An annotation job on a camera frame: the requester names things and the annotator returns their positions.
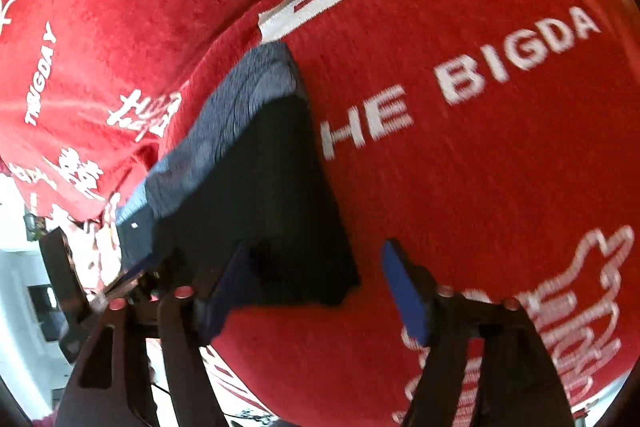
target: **dark blue fabric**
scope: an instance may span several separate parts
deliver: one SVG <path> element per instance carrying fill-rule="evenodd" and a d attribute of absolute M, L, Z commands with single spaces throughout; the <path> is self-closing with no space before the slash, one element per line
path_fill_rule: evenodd
<path fill-rule="evenodd" d="M 255 300 L 260 291 L 260 279 L 252 268 L 250 246 L 242 243 L 227 264 L 220 281 L 200 314 L 199 334 L 201 340 L 210 343 L 222 333 L 226 317 L 233 309 Z"/>
<path fill-rule="evenodd" d="M 188 135 L 148 173 L 116 211 L 122 265 L 129 269 L 152 252 L 150 222 L 174 213 L 225 155 L 268 102 L 305 98 L 286 44 L 270 42 L 247 52 L 204 104 Z"/>

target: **red t-shirt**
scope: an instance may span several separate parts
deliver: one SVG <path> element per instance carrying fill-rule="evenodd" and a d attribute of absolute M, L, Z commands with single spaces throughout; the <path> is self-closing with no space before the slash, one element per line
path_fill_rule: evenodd
<path fill-rule="evenodd" d="M 362 287 L 337 310 L 236 312 L 216 350 L 289 421 L 393 425 L 426 356 L 402 334 L 380 268 L 397 237 L 471 298 L 518 296 L 577 403 L 640 352 L 640 89 L 592 6 L 14 0 L 0 153 L 41 213 L 56 203 L 93 217 L 184 136 L 247 49 L 283 39 Z M 478 368 L 470 360 L 456 425 Z"/>

